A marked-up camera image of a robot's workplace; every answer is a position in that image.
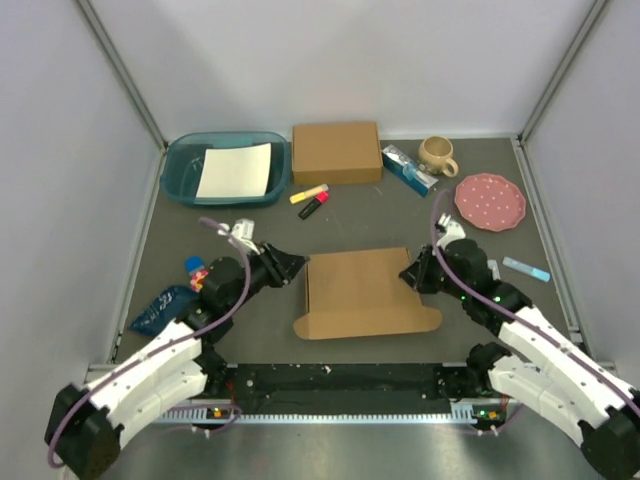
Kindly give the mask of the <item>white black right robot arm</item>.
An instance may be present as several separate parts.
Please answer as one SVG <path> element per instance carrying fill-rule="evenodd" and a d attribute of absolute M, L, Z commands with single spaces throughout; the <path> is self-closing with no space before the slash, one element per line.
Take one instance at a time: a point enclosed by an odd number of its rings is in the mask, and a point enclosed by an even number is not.
<path fill-rule="evenodd" d="M 516 399 L 560 429 L 606 479 L 639 472 L 639 391 L 566 339 L 529 297 L 494 278 L 475 241 L 425 246 L 399 274 L 420 294 L 458 300 L 495 341 L 472 348 L 467 384 Z"/>

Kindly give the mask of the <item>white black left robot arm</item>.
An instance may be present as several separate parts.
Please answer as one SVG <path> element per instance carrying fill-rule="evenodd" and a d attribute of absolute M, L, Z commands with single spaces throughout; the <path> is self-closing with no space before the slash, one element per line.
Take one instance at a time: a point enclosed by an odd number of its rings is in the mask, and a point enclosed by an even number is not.
<path fill-rule="evenodd" d="M 220 394 L 227 374 L 214 346 L 233 315 L 263 288 L 290 284 L 307 261 L 268 242 L 240 259 L 214 260 L 197 296 L 145 347 L 99 379 L 57 393 L 44 434 L 50 465 L 97 479 L 164 413 L 201 393 Z"/>

